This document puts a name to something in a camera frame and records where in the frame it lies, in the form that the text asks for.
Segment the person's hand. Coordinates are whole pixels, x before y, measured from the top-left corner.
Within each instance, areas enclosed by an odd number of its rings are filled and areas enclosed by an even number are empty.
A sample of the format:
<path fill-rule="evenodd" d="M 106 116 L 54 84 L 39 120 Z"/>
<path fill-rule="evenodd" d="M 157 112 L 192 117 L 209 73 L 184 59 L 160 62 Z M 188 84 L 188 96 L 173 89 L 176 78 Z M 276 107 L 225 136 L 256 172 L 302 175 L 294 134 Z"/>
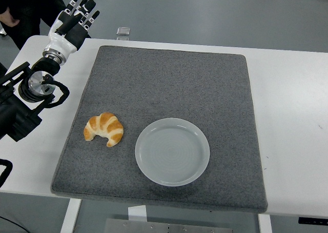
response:
<path fill-rule="evenodd" d="M 19 20 L 14 19 L 10 12 L 4 12 L 0 15 L 0 20 L 8 27 L 14 27 L 18 25 Z"/>

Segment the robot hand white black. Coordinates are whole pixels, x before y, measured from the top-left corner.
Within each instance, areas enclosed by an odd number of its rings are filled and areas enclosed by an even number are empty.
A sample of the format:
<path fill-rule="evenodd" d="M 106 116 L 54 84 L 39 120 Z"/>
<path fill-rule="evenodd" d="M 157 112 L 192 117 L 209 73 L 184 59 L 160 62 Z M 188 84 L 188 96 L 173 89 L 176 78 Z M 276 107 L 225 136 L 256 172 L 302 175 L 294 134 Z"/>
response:
<path fill-rule="evenodd" d="M 98 10 L 92 13 L 95 6 L 94 0 L 70 0 L 50 28 L 43 57 L 64 64 L 69 55 L 79 50 L 100 14 Z"/>

